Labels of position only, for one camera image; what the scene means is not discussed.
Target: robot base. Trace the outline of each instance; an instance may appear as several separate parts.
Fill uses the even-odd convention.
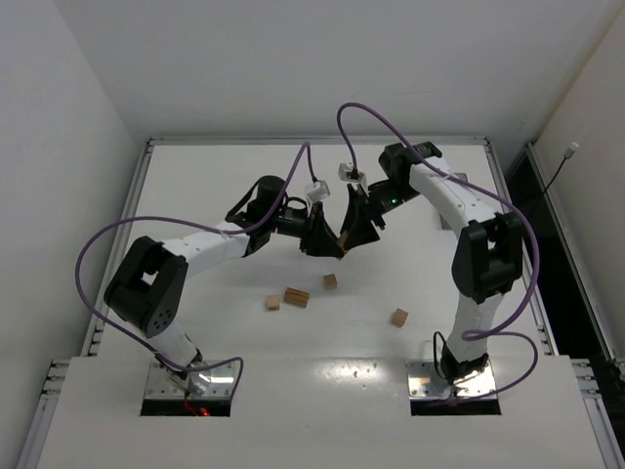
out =
[[[412,415],[501,415],[496,395],[462,403],[496,389],[490,363],[482,372],[458,379],[453,385],[436,375],[432,361],[406,362],[406,373]]]
[[[210,381],[210,386],[201,396],[189,395],[185,403],[183,389],[174,383],[162,363],[152,360],[147,373],[141,415],[229,417],[230,395],[238,373],[237,365],[231,363],[201,373]]]

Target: white tabletop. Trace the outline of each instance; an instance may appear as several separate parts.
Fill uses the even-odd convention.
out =
[[[258,177],[285,175],[297,148],[157,146],[137,214],[218,223]],[[495,190],[481,145],[440,148],[454,171]],[[369,181],[381,179],[382,147],[356,150]],[[347,190],[336,174],[348,153],[330,145],[312,151],[338,232]],[[304,162],[290,193],[301,196],[307,181]],[[380,241],[343,261],[306,257],[298,240],[275,235],[253,256],[187,282],[177,320],[193,343],[210,360],[246,360],[230,418],[139,417],[149,353],[108,328],[96,358],[72,361],[39,467],[603,467],[566,358],[541,357],[529,380],[501,395],[500,416],[410,416],[403,361],[430,358],[434,331],[450,331],[456,240],[424,197],[385,220]],[[131,240],[188,233],[141,223]],[[321,277],[330,273],[339,287],[327,292]],[[286,286],[310,292],[308,307],[266,311],[265,297]],[[523,292],[518,281],[496,323]],[[401,329],[389,324],[396,308],[410,314]],[[538,340],[530,311],[511,330]],[[531,360],[514,339],[491,339],[489,351],[498,386]],[[323,371],[349,358],[376,361],[378,371],[359,378]]]

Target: brown wooden block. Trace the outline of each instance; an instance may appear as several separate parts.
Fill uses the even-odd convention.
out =
[[[306,308],[309,304],[311,295],[306,291],[296,290],[295,288],[287,288],[284,292],[284,303],[301,306]]]
[[[277,311],[280,309],[280,297],[277,295],[268,296],[265,304],[268,310]]]
[[[400,308],[397,308],[393,313],[393,317],[391,318],[391,322],[397,327],[402,327],[406,324],[406,320],[408,319],[408,313]]]
[[[336,290],[336,287],[339,285],[336,276],[334,274],[330,274],[329,276],[323,276],[323,288],[326,290]]]

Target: wall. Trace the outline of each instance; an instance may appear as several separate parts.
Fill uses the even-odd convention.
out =
[[[88,235],[121,213],[139,146],[50,0],[0,4],[0,467],[13,467],[50,359],[79,353]],[[85,273],[95,295],[106,243]]]
[[[561,204],[625,352],[625,12],[588,61],[536,144],[550,179],[564,149],[580,145],[551,189]]]
[[[344,101],[409,133],[537,136],[620,0],[56,0],[141,135],[335,134]],[[353,114],[349,128],[382,134]]]

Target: gray wall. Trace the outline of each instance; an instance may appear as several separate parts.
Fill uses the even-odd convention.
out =
[[[56,0],[141,135],[328,134],[344,101],[413,134],[537,136],[620,0]],[[357,133],[384,133],[363,115]]]
[[[536,144],[551,178],[571,142],[579,151],[552,185],[625,353],[625,12],[584,67]]]
[[[51,358],[80,351],[81,244],[119,217],[138,155],[51,0],[0,3],[0,467],[13,467]],[[85,272],[90,293],[108,242]]]

